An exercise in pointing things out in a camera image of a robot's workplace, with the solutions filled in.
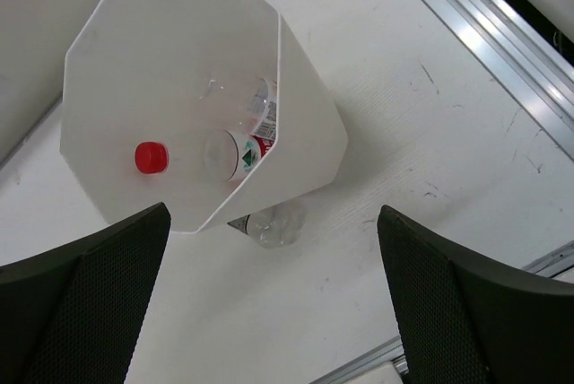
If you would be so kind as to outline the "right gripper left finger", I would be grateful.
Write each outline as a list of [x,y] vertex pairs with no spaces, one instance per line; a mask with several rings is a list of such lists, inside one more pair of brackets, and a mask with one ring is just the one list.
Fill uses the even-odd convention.
[[3,383],[122,383],[170,234],[153,205],[1,268]]

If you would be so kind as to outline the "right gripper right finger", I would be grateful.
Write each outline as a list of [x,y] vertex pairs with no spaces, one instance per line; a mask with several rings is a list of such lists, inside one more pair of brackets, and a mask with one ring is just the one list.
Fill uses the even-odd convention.
[[573,286],[445,239],[385,205],[378,241],[413,383],[571,383]]

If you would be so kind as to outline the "bottle with red label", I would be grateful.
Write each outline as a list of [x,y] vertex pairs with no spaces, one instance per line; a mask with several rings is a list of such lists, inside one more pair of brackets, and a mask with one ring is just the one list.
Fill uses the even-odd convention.
[[134,162],[144,175],[182,174],[200,182],[242,181],[272,149],[274,141],[224,129],[185,133],[135,147]]

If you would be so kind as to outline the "bottle with blue-white label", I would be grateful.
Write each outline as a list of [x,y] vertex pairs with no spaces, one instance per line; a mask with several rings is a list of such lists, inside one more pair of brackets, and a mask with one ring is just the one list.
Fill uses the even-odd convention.
[[256,137],[276,140],[277,84],[268,79],[259,80],[257,90],[247,100],[247,121],[243,130]]

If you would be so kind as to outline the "white octagonal bin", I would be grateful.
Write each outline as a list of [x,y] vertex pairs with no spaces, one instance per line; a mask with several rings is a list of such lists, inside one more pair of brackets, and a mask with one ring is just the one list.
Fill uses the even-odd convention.
[[[239,130],[265,78],[276,140],[242,181],[144,175],[135,147]],[[65,55],[60,152],[107,223],[165,204],[176,232],[225,224],[331,183],[348,135],[288,23],[266,0],[100,0]]]

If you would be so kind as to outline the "clear bottle black cap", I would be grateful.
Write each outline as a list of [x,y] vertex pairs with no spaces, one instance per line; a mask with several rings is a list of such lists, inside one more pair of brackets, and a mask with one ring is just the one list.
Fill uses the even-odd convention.
[[305,215],[305,209],[299,202],[285,202],[232,220],[228,225],[259,246],[276,249],[298,240]]

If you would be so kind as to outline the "aluminium frame rail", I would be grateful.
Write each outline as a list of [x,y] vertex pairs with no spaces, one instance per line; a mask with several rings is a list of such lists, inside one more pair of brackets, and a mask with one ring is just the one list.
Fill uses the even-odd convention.
[[422,0],[565,153],[573,153],[573,63],[566,39],[508,0]]

